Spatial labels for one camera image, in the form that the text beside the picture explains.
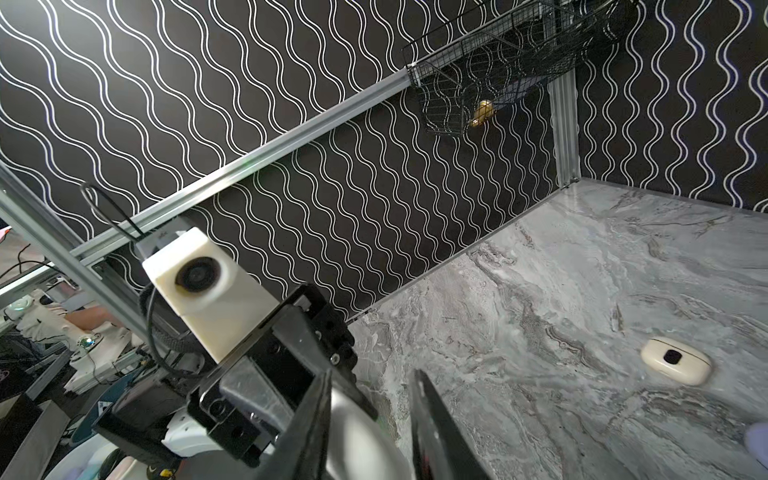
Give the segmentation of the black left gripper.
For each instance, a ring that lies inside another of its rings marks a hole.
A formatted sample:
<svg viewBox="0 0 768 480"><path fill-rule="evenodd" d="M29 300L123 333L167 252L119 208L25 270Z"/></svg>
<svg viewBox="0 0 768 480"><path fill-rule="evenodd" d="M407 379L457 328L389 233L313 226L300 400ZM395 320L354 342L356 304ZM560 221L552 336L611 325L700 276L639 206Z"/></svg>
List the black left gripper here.
<svg viewBox="0 0 768 480"><path fill-rule="evenodd" d="M250 467L285 431L315 377L333 385L372 420L378 412L357 388L355 340L342 314L314 284L291 292L195 387L188 413L225 452Z"/></svg>

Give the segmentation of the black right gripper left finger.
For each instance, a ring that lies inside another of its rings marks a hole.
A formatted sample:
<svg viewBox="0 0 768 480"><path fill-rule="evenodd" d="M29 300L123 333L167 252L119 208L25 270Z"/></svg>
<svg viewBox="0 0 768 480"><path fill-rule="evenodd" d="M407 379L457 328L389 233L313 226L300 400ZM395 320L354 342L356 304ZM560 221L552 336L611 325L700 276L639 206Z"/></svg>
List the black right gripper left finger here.
<svg viewBox="0 0 768 480"><path fill-rule="evenodd" d="M259 414L278 426L274 451L259 468L258 479L328 479L333 373L315 377L291 417L275 389L268 385L258 396Z"/></svg>

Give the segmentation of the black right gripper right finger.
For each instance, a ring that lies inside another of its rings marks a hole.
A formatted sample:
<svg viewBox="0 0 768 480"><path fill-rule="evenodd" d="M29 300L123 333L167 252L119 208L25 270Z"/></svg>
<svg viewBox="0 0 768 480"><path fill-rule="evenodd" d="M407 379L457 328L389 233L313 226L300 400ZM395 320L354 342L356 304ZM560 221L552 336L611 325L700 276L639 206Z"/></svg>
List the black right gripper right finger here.
<svg viewBox="0 0 768 480"><path fill-rule="evenodd" d="M490 479L423 370L411 372L409 401L416 479Z"/></svg>

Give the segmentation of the white round earbud case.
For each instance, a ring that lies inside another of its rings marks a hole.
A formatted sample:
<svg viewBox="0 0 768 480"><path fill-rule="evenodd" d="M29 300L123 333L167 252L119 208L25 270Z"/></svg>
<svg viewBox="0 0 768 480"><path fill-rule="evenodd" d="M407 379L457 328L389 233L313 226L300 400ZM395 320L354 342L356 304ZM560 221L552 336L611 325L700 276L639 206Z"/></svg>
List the white round earbud case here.
<svg viewBox="0 0 768 480"><path fill-rule="evenodd" d="M333 479L413 479L395 442L355 402L334 387L326 470Z"/></svg>

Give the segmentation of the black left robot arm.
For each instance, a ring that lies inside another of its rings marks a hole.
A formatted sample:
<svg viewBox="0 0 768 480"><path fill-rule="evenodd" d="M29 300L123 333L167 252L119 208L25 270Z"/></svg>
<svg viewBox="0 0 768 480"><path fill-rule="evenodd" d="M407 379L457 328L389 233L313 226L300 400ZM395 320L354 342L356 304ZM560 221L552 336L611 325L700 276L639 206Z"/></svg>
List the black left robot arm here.
<svg viewBox="0 0 768 480"><path fill-rule="evenodd" d="M180 466L185 453L163 443L183 413L204 438L249 467L266 463L315 376L333 371L334 387L376 420L356 386L358 357L344 318L312 284L303 284L259 316L235 348L196 379L157 371L99 414L94 431L124 455L156 469Z"/></svg>

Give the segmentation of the purple round earbud case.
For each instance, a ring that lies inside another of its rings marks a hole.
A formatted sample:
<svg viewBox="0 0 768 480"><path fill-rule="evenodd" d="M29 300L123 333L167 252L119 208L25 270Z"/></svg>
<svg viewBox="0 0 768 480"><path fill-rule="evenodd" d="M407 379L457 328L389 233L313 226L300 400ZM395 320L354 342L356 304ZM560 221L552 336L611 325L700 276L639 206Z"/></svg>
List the purple round earbud case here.
<svg viewBox="0 0 768 480"><path fill-rule="evenodd" d="M744 434L744 445L749 454L768 469L768 423L755 423Z"/></svg>

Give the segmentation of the cream earbud charging case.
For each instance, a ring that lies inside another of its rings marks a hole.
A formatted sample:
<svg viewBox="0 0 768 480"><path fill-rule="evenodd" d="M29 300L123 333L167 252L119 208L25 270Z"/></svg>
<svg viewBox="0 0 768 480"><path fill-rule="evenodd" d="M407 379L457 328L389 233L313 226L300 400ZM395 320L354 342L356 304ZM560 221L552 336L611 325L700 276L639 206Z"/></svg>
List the cream earbud charging case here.
<svg viewBox="0 0 768 480"><path fill-rule="evenodd" d="M640 355L652 370L687 386L703 385L713 371L706 354L668 337L649 339Z"/></svg>

